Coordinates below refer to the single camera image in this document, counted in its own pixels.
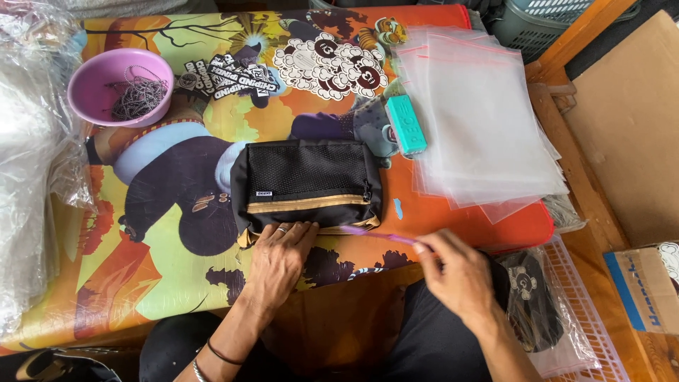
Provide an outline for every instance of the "wooden frame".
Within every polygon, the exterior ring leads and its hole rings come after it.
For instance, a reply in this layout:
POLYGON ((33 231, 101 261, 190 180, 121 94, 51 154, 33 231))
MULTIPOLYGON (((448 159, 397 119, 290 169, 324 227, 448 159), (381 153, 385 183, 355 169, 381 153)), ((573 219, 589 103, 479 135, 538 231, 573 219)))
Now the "wooden frame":
POLYGON ((571 97, 575 88, 564 65, 592 42, 634 0, 596 0, 540 57, 526 65, 528 92, 549 140, 563 156, 559 161, 572 190, 572 200, 587 227, 564 235, 614 346, 632 381, 679 382, 679 340, 675 336, 637 332, 625 314, 602 254, 629 248, 594 172, 561 117, 555 101, 571 97))

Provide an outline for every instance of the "white plastic basket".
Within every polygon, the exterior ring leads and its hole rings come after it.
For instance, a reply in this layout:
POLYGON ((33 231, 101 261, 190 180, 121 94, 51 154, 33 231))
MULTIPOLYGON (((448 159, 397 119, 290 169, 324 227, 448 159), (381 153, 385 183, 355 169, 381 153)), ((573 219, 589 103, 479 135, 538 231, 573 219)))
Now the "white plastic basket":
POLYGON ((549 259, 549 265, 557 275, 565 291, 568 302, 575 313, 589 344, 602 365, 601 369, 569 372, 548 379, 551 382, 629 382, 623 363, 613 347, 604 324, 592 303, 583 280, 570 259, 561 237, 555 235, 543 245, 549 259))

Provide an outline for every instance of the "black pouch bag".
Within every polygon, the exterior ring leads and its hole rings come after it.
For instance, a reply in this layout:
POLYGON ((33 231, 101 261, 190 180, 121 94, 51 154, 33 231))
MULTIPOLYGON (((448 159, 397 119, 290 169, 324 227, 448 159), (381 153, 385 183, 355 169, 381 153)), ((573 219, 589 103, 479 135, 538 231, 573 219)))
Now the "black pouch bag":
POLYGON ((232 206, 247 247, 274 222, 318 222, 320 234, 340 226, 380 225, 382 182, 365 143, 290 140, 249 143, 231 168, 232 206))

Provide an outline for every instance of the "person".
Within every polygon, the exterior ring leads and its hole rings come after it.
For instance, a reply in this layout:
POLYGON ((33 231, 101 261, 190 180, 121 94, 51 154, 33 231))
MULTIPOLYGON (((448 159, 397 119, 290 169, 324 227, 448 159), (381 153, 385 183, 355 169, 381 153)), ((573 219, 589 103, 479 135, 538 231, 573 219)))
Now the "person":
MULTIPOLYGON (((224 320, 209 312, 161 320, 142 349, 140 381, 305 381, 259 336, 295 287, 317 233, 317 223, 266 226, 224 320)), ((542 381, 505 317, 503 267, 447 229, 417 240, 424 279, 406 289, 399 338, 371 380, 542 381)))

